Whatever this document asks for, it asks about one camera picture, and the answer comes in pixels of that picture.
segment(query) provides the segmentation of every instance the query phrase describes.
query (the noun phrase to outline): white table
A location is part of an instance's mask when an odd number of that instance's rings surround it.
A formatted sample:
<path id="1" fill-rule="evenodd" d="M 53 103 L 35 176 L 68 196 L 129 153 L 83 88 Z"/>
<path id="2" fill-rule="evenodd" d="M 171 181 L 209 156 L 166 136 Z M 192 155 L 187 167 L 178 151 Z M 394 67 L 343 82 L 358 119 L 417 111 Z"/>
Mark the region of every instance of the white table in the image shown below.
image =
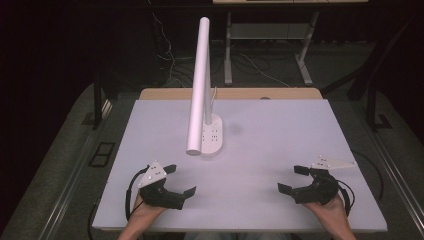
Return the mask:
<path id="1" fill-rule="evenodd" d="M 310 166 L 319 155 L 354 161 L 326 100 L 216 99 L 213 112 L 223 119 L 224 143 L 214 158 L 185 153 L 189 111 L 190 100 L 135 103 L 93 227 L 120 230 L 126 225 L 124 200 L 129 182 L 157 159 L 163 166 L 177 165 L 165 188 L 182 193 L 197 186 L 197 191 L 183 210 L 165 211 L 150 231 L 322 231 L 310 211 L 278 192 L 277 183 L 311 184 L 312 178 L 295 174 L 293 166 Z M 355 191 L 356 203 L 349 217 L 353 231 L 386 231 L 387 224 L 359 168 L 330 173 Z"/>

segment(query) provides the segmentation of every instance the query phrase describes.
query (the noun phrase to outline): floor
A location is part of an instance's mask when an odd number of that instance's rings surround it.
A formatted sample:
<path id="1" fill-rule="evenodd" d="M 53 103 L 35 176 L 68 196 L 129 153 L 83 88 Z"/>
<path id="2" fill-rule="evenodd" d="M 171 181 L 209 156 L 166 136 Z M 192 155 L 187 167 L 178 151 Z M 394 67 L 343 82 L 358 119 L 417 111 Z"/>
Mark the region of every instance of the floor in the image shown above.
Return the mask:
<path id="1" fill-rule="evenodd" d="M 285 87 L 286 84 L 303 87 L 293 58 L 300 47 L 300 42 L 296 41 L 234 42 L 232 87 Z M 312 44 L 305 62 L 314 81 L 313 87 L 322 89 L 349 74 L 367 59 L 373 47 L 372 43 L 362 42 Z M 162 87 L 191 87 L 194 56 L 176 53 L 174 57 L 171 78 Z M 223 43 L 212 41 L 212 86 L 228 87 L 223 76 Z M 349 101 L 346 97 L 349 86 L 350 83 L 345 84 L 325 98 L 330 101 L 388 224 L 388 232 L 358 233 L 357 238 L 422 239 L 424 232 L 417 223 L 423 219 L 419 203 L 424 202 L 421 190 L 424 147 L 382 94 L 378 95 L 377 113 L 386 116 L 391 128 L 371 131 L 364 120 L 366 99 Z M 93 87 L 81 94 L 2 240 L 86 239 L 90 235 L 92 239 L 116 239 L 118 233 L 91 229 L 88 223 L 102 195 L 134 101 L 139 96 L 137 92 L 123 89 L 117 99 L 106 101 L 103 121 L 97 130 L 92 129 Z M 100 143 L 115 144 L 109 162 L 105 167 L 89 167 L 88 162 Z M 329 239 L 325 233 L 298 235 L 305 240 Z"/>

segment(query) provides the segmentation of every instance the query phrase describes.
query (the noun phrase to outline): white plastic part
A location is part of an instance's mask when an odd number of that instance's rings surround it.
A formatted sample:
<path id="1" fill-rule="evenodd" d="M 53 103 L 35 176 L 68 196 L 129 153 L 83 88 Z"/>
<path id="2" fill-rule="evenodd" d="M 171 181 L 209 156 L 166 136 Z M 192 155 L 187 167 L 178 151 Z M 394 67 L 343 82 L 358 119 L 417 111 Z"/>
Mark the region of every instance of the white plastic part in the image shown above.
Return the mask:
<path id="1" fill-rule="evenodd" d="M 222 119 L 212 114 L 210 90 L 209 19 L 204 17 L 199 24 L 187 137 L 186 153 L 191 156 L 213 156 L 222 147 Z"/>
<path id="2" fill-rule="evenodd" d="M 337 169 L 357 166 L 356 162 L 347 162 L 337 159 L 332 159 L 324 156 L 319 156 L 318 161 L 311 165 L 311 168 L 315 169 Z"/>
<path id="3" fill-rule="evenodd" d="M 155 160 L 152 164 L 150 164 L 149 169 L 141 178 L 138 183 L 138 188 L 148 186 L 164 178 L 166 178 L 166 172 L 159 162 Z"/>

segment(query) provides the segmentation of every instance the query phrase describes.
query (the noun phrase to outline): dark background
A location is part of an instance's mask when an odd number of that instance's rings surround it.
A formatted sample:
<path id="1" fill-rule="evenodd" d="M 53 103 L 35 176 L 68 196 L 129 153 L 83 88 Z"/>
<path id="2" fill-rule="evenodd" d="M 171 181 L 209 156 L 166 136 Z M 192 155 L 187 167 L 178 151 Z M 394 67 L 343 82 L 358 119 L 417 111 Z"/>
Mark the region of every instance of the dark background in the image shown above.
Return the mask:
<path id="1" fill-rule="evenodd" d="M 121 4 L 135 6 L 145 1 Z M 152 1 L 169 4 L 169 1 Z M 210 4 L 211 1 L 171 1 Z M 370 1 L 365 8 L 328 10 L 320 14 L 314 42 L 379 43 L 402 25 L 397 18 L 419 8 L 410 1 Z M 86 3 L 95 6 L 96 1 Z M 310 9 L 234 11 L 239 22 L 303 21 Z M 211 39 L 225 37 L 225 11 L 157 12 L 174 51 L 194 49 L 198 19 L 211 19 Z M 0 83 L 3 114 L 0 126 L 0 232 L 13 214 L 73 103 L 98 74 L 108 98 L 121 91 L 139 92 L 165 81 L 156 52 L 166 43 L 149 11 L 80 7 L 77 2 L 13 1 L 0 3 Z M 418 14 L 390 51 L 376 78 L 416 135 L 424 142 L 424 54 L 422 14 Z"/>

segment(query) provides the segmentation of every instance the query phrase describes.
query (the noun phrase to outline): human hand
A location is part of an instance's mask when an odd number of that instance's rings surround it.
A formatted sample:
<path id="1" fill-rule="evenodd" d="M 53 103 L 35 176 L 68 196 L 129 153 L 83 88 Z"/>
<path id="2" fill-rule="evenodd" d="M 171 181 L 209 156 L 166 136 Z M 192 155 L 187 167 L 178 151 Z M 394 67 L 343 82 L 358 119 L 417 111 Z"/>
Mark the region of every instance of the human hand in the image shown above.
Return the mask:
<path id="1" fill-rule="evenodd" d="M 118 240 L 136 240 L 165 210 L 166 208 L 163 207 L 153 207 L 143 203 L 141 196 L 137 194 L 134 210 Z"/>
<path id="2" fill-rule="evenodd" d="M 344 204 L 339 195 L 336 195 L 326 205 L 320 203 L 305 203 L 306 208 L 311 210 L 320 221 L 325 230 L 335 240 L 355 240 L 346 216 Z"/>

